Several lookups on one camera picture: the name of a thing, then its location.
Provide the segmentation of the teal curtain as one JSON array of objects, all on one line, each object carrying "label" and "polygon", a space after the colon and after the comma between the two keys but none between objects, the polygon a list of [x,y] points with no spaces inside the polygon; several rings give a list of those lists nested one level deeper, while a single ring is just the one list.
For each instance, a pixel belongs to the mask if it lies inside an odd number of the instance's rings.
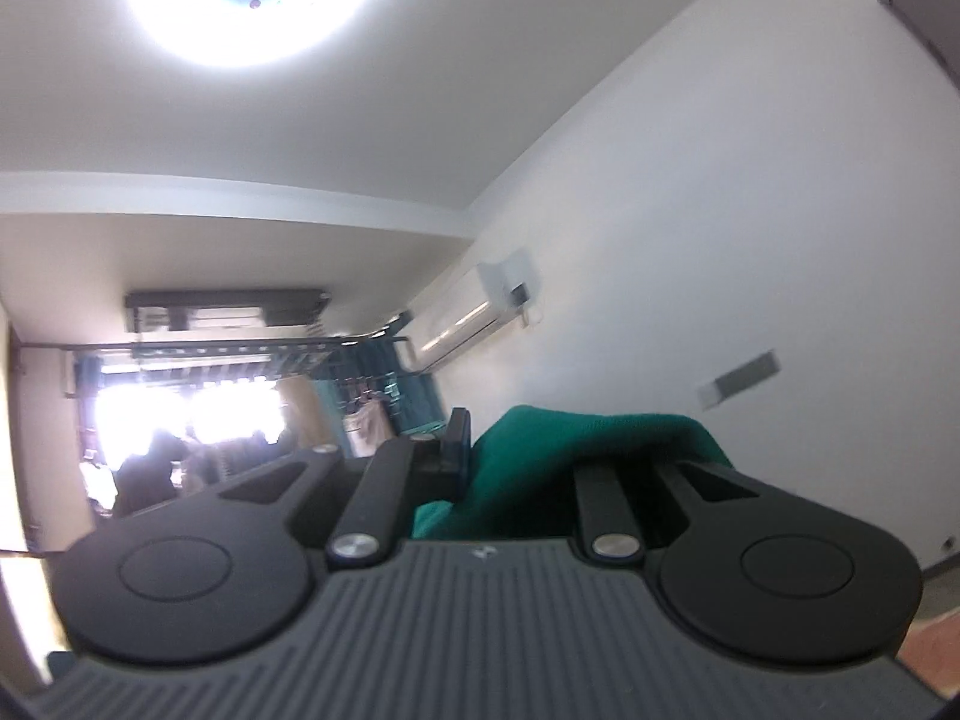
[{"label": "teal curtain", "polygon": [[331,418],[334,436],[348,457],[354,455],[343,417],[363,401],[382,401],[395,437],[439,433],[446,424],[433,378],[407,371],[397,349],[397,343],[386,337],[339,344],[309,371],[320,405]]}]

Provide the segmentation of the white wall air conditioner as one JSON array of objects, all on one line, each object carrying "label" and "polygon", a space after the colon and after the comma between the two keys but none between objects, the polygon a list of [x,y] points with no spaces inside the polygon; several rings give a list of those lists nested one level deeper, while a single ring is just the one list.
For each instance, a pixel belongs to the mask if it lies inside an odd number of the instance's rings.
[{"label": "white wall air conditioner", "polygon": [[527,249],[501,262],[478,262],[412,310],[398,359],[407,371],[436,371],[508,323],[527,322],[537,291]]}]

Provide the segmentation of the green sweatshirt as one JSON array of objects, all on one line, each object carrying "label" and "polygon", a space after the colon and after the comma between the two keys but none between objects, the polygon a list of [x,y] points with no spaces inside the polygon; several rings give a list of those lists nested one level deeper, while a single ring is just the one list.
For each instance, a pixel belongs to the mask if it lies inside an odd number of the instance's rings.
[{"label": "green sweatshirt", "polygon": [[727,466],[708,429],[688,416],[578,415],[514,406],[470,449],[470,483],[457,502],[421,505],[415,539],[545,538],[565,525],[563,486],[583,465],[661,461]]}]

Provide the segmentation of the grey wall switch panel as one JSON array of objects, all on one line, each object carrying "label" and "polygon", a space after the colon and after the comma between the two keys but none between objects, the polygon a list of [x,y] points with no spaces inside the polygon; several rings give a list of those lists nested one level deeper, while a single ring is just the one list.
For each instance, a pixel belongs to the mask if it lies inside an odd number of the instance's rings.
[{"label": "grey wall switch panel", "polygon": [[742,395],[750,388],[776,377],[781,371],[778,356],[774,349],[755,356],[750,361],[724,372],[697,390],[698,401],[703,410],[711,410],[727,400]]}]

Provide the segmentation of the hanging beige garment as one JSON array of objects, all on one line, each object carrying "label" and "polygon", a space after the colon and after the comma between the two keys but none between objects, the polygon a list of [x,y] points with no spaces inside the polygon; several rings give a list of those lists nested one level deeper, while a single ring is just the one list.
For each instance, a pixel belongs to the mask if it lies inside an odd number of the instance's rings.
[{"label": "hanging beige garment", "polygon": [[381,400],[366,400],[343,417],[343,429],[355,457],[372,457],[395,437],[389,411]]}]

